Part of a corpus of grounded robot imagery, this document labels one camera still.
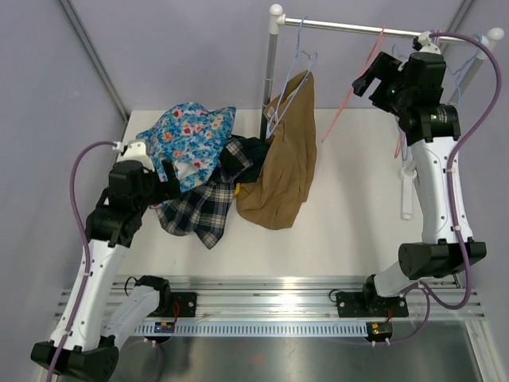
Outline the navy white plaid skirt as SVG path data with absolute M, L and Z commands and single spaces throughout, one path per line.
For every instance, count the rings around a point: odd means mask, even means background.
M 156 208 L 162 229 L 174 236 L 195 233 L 207 249 L 212 249 L 223 236 L 235 185 L 222 179 L 216 165 L 205 184 Z

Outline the pink wire hanger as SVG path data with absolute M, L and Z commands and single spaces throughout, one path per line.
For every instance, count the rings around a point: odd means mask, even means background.
M 401 153 L 403 139 L 404 139 L 404 132 L 399 131 L 397 145 L 394 150 L 394 159 L 397 159 Z
M 379 32 L 379 35 L 376 38 L 375 44 L 373 45 L 371 51 L 369 52 L 369 54 L 367 56 L 367 59 L 366 59 L 366 61 L 364 63 L 364 66 L 363 66 L 362 70 L 359 72 L 358 76 L 362 76 L 368 70 L 368 68 L 371 65 L 372 61 L 378 55 L 378 53 L 379 53 L 379 51 L 380 51 L 380 49 L 381 49 L 381 47 L 383 45 L 383 42 L 385 40 L 385 30 L 386 30 L 386 28 L 387 28 L 387 26 L 384 25 L 382 27 L 381 31 Z M 345 96 L 343 102 L 338 107 L 338 109 L 336 111 L 336 114 L 334 115 L 334 118 L 332 119 L 329 128 L 326 130 L 323 138 L 321 139 L 321 143 L 324 143 L 325 140 L 330 135 L 330 133 L 332 132 L 332 129 L 336 125 L 337 120 L 339 119 L 340 115 L 342 114 L 342 112 L 344 111 L 346 106 L 349 104 L 352 95 L 353 95 L 353 88 L 350 88 L 348 93 L 347 93 L 347 95 Z

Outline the blue floral skirt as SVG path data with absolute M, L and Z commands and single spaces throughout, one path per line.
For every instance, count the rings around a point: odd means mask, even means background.
M 235 113 L 234 106 L 209 111 L 199 103 L 178 104 L 136 139 L 145 142 L 161 181 L 169 180 L 163 162 L 171 162 L 185 193 L 211 177 L 231 135 Z

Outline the dark green plaid skirt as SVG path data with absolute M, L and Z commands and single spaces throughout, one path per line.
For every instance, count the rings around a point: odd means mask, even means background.
M 219 156 L 220 176 L 236 184 L 255 182 L 268 151 L 269 146 L 259 138 L 231 135 Z

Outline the tan pleated skirt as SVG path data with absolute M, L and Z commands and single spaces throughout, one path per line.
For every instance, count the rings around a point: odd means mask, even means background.
M 308 199 L 317 161 L 314 78 L 301 72 L 263 110 L 272 131 L 258 179 L 241 184 L 238 214 L 270 230 L 291 228 Z

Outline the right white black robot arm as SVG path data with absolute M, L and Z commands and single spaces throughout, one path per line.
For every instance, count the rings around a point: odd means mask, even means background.
M 454 106 L 441 102 L 445 70 L 439 53 L 412 53 L 401 62 L 381 52 L 352 84 L 353 92 L 362 96 L 373 80 L 380 81 L 369 99 L 394 115 L 405 133 L 412 159 L 401 175 L 414 184 L 423 222 L 421 241 L 401 244 L 397 262 L 364 283 L 360 302 L 370 315 L 398 304 L 414 288 L 434 298 L 424 280 L 458 273 L 464 273 L 466 281 L 463 299 L 456 305 L 439 305 L 463 308 L 472 292 L 472 265 L 487 254 L 485 243 L 474 239 L 464 210 L 457 158 L 459 117 Z

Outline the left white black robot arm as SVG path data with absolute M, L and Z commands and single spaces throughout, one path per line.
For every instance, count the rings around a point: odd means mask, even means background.
M 103 317 L 112 283 L 144 213 L 168 195 L 169 188 L 142 162 L 113 165 L 95 209 L 79 222 L 84 252 L 68 303 L 50 338 L 34 344 L 30 353 L 49 376 L 108 381 L 135 327 L 151 314 L 178 311 L 169 281 L 144 275 L 109 319 Z

